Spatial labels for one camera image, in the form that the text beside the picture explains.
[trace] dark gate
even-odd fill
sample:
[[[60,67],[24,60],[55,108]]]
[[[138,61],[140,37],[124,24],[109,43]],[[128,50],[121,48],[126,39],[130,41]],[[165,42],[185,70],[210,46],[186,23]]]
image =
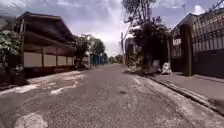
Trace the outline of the dark gate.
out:
[[[224,78],[224,0],[199,15],[191,33],[194,73]]]

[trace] street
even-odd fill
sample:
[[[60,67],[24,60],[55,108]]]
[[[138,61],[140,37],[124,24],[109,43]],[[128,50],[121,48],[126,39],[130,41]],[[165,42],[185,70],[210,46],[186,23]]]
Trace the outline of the street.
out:
[[[117,64],[31,82],[0,92],[1,128],[224,126],[215,112]]]

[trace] building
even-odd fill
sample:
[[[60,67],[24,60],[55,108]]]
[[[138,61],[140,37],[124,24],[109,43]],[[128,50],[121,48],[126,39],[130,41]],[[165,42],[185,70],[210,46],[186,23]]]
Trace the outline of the building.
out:
[[[17,18],[17,31],[23,34],[26,76],[73,68],[74,37],[61,17],[25,12]]]
[[[172,51],[172,68],[180,67],[183,64],[183,49],[180,37],[180,26],[187,24],[190,26],[191,49],[192,51],[192,71],[194,74],[205,75],[210,77],[224,78],[222,66],[224,61],[224,8],[215,6],[213,9],[201,15],[189,14],[186,16],[172,31],[173,43]]]

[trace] white object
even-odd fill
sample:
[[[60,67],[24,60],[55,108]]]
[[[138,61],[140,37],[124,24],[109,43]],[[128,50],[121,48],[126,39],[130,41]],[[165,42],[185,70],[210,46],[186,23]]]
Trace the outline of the white object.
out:
[[[170,63],[164,63],[161,74],[165,75],[165,74],[171,74],[171,73],[172,73],[172,70],[171,70],[171,67],[170,67]]]

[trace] pole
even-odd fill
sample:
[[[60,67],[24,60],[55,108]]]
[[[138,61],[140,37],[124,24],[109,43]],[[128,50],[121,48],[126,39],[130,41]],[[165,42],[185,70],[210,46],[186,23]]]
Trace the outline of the pole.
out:
[[[123,54],[123,64],[125,65],[125,54],[124,54],[124,38],[123,38],[123,32],[121,32],[121,50],[122,50],[122,54]]]
[[[184,13],[185,13],[185,16],[186,16],[187,15],[186,4],[183,4],[182,7],[184,8]]]

